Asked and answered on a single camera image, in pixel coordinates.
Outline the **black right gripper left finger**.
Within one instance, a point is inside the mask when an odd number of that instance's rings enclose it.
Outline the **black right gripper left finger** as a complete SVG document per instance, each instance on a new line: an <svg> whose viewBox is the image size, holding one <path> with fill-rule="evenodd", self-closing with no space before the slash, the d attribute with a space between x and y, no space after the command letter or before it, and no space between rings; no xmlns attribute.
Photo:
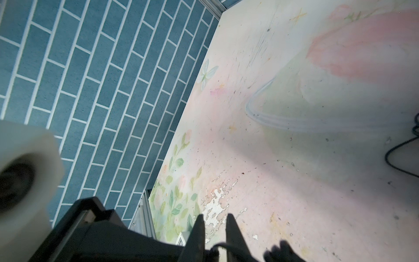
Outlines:
<svg viewBox="0 0 419 262"><path fill-rule="evenodd" d="M198 215L188 241L184 246L178 262L205 261L205 223L204 216Z"/></svg>

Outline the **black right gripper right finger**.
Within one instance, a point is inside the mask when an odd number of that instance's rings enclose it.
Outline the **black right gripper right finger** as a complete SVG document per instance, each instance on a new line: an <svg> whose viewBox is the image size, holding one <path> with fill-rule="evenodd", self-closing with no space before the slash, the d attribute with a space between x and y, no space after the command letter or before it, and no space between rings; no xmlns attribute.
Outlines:
<svg viewBox="0 0 419 262"><path fill-rule="evenodd" d="M226 221L226 243L228 262L256 262L251 255L240 228L233 216L227 215Z"/></svg>

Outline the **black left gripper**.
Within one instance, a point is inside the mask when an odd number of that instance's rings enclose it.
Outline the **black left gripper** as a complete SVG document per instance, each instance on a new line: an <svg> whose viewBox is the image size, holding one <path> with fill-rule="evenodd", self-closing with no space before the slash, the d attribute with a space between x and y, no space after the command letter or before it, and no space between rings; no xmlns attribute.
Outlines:
<svg viewBox="0 0 419 262"><path fill-rule="evenodd" d="M223 248L235 262L257 262L248 251L242 248L234 246L226 242L220 242L215 244L210 249L211 255L219 255L219 248ZM281 240L279 246L274 245L270 250L267 250L263 254L265 262L305 262L297 253L294 252L290 244L286 240Z"/></svg>

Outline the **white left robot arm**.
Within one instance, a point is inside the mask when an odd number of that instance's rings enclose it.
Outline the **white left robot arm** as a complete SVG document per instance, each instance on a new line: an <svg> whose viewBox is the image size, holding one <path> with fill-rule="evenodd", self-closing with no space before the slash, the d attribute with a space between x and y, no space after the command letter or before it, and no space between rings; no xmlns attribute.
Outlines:
<svg viewBox="0 0 419 262"><path fill-rule="evenodd" d="M79 199L52 226L48 205L64 175L48 130L1 121L1 261L3 262L252 262L233 215L227 240L206 249L204 217L197 216L184 246L129 230L115 210L93 196Z"/></svg>

